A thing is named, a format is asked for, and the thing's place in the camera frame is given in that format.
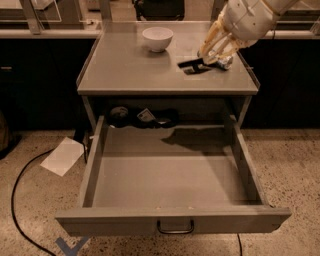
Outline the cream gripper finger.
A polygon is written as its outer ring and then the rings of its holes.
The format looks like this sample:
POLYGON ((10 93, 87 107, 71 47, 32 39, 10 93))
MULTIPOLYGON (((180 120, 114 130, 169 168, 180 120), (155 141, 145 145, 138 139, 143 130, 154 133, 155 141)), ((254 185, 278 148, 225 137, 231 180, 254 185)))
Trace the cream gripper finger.
POLYGON ((211 42, 214 39, 221 39, 229 36, 230 31, 225 27, 224 19, 219 17, 216 21, 214 21, 206 35, 206 38, 199 49, 199 57, 203 58, 203 45, 206 42, 211 42))
POLYGON ((233 55, 244 46, 241 40, 232 36, 214 39, 203 45, 203 61, 205 64, 213 64, 223 58, 233 55))

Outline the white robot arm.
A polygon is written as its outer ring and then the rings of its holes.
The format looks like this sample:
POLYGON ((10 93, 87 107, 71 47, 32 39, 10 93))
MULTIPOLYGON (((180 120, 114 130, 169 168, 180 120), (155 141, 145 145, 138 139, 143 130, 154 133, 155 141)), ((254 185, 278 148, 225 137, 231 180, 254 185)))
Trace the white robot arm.
POLYGON ((228 0, 199 49, 205 64, 231 56, 263 38, 299 0, 228 0))

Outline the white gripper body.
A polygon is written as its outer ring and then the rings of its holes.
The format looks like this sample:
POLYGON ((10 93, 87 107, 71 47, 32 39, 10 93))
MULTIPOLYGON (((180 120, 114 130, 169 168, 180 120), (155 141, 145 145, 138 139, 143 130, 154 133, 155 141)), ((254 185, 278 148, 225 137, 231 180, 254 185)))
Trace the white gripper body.
POLYGON ((228 0, 223 26, 239 48, 247 48, 272 29, 280 18, 280 0, 228 0))

